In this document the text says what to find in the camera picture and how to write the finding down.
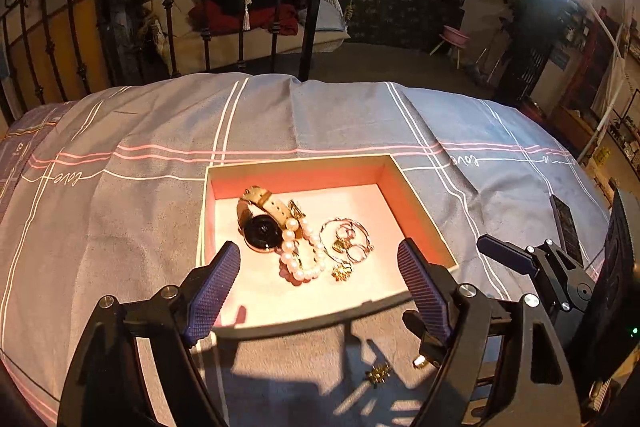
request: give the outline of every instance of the wicker bed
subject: wicker bed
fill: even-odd
[[[342,13],[342,8],[338,0],[324,0]],[[166,16],[162,0],[153,0],[145,5],[156,17],[152,25],[154,42],[158,54],[165,64],[170,68],[171,58],[168,43],[168,31],[166,27]],[[196,73],[206,70],[204,46],[202,36],[194,30],[180,31],[176,28],[186,28],[188,21],[186,14],[180,12],[180,2],[172,9],[172,20],[174,21],[174,46],[177,61],[177,69],[182,74]],[[294,36],[278,36],[277,53],[293,54],[302,51],[302,39],[304,28],[299,25],[298,34]],[[332,52],[340,47],[349,35],[345,31],[316,30],[314,37],[314,53]],[[215,70],[234,64],[238,61],[238,35],[221,35],[211,38],[209,43],[210,68]],[[271,54],[271,33],[262,28],[256,28],[244,33],[244,60],[267,57]]]

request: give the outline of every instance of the screw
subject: screw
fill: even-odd
[[[173,284],[165,286],[160,290],[160,295],[163,299],[173,299],[176,295],[178,295],[178,286],[174,286]]]
[[[113,297],[111,297],[111,295],[105,295],[98,301],[98,304],[100,308],[111,308],[111,306],[113,306]]]
[[[535,308],[538,304],[540,304],[540,299],[533,295],[533,293],[527,293],[524,296],[524,303],[530,308]]]
[[[414,369],[422,369],[429,363],[429,360],[424,355],[419,355],[414,360]]]
[[[465,284],[461,284],[458,287],[458,292],[460,293],[460,295],[462,295],[463,297],[467,297],[467,298],[473,297],[474,295],[476,295],[476,293],[478,293],[476,291],[475,286],[470,285],[470,284],[466,284],[466,283]]]

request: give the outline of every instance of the cardboard box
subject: cardboard box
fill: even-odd
[[[353,265],[344,282],[331,276],[334,263],[329,259],[318,279],[287,281],[278,254],[252,250],[238,229],[236,204],[252,185],[267,188],[285,203],[293,199],[316,232],[334,217],[354,219],[369,232],[374,251]],[[415,241],[430,263],[450,270],[458,267],[427,209],[389,155],[212,166],[207,169],[203,199],[201,263],[210,263],[225,241],[233,241],[241,251],[240,272],[213,328],[220,337],[259,338],[326,327],[409,300],[397,262],[398,244],[405,237]],[[322,239],[335,254],[333,230],[328,227]],[[303,263],[312,259],[306,241],[300,243],[300,255]]]

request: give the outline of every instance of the bed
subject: bed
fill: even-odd
[[[145,8],[152,13],[154,23],[151,26],[153,39],[158,54],[171,71],[171,54],[168,42],[166,11],[163,0],[152,0],[145,3]],[[188,12],[194,6],[194,0],[174,0],[172,22],[177,70],[181,74],[206,71],[206,59],[202,35],[191,28]],[[331,29],[321,26],[322,11],[333,8],[340,17],[340,23],[334,23]],[[314,53],[332,52],[349,38],[342,20],[342,8],[338,0],[322,0],[319,8],[319,25],[314,35]],[[278,36],[277,54],[293,54],[302,52],[304,26],[298,24],[297,35]],[[271,32],[256,28],[244,33],[244,60],[268,57],[271,54]],[[209,43],[210,68],[215,70],[235,64],[239,60],[238,34],[213,36]]]
[[[521,246],[557,241],[552,194],[571,207],[597,277],[609,221],[602,196],[554,138],[512,108],[394,82],[281,74],[115,87],[38,108],[0,142],[0,347],[30,406],[54,425],[100,296],[146,299],[202,262],[206,166],[358,152],[396,158],[455,253],[459,282],[505,299],[532,291],[475,243],[485,232]],[[408,425],[430,383],[429,371],[411,365],[418,343],[401,324],[411,306],[287,337],[210,337],[192,354],[230,426]],[[156,416],[172,425],[148,344],[140,349]],[[389,381],[363,386],[364,371],[382,362],[393,368]]]

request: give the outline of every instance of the white pillow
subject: white pillow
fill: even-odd
[[[298,18],[300,24],[305,25],[306,10],[300,10],[298,12]],[[347,25],[344,23],[342,14],[325,0],[320,0],[320,7],[318,8],[318,20],[316,21],[316,31],[331,31],[331,32],[345,32],[347,31]]]

